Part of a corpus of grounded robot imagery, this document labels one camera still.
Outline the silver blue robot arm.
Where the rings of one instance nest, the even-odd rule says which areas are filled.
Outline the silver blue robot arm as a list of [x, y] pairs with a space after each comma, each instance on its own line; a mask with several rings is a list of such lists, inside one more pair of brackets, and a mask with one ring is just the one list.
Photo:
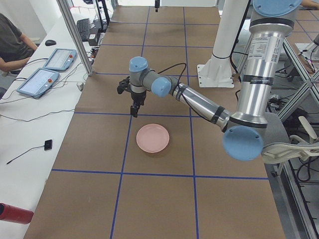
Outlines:
[[267, 127], [265, 110], [285, 37], [291, 34], [301, 2], [299, 0], [241, 0], [225, 2], [212, 56], [198, 65], [201, 87], [231, 88], [230, 69], [232, 41], [240, 28], [239, 19], [245, 7], [253, 11], [249, 31], [251, 41], [246, 67], [241, 79], [241, 91], [235, 112], [209, 100], [177, 78], [152, 70], [144, 57], [129, 62], [129, 76], [124, 80], [131, 93], [131, 115], [136, 117], [144, 104], [146, 92], [159, 97], [174, 96], [205, 120], [218, 125], [224, 132], [223, 147], [231, 157], [248, 161], [258, 157], [264, 147], [263, 135]]

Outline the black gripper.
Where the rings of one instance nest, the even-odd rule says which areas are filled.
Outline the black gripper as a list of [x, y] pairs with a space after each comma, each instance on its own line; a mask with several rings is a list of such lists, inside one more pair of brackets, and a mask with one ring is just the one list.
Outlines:
[[131, 98], [133, 100], [133, 105], [130, 106], [130, 115], [137, 118], [139, 106], [143, 106], [146, 99], [146, 91], [142, 93], [131, 92]]

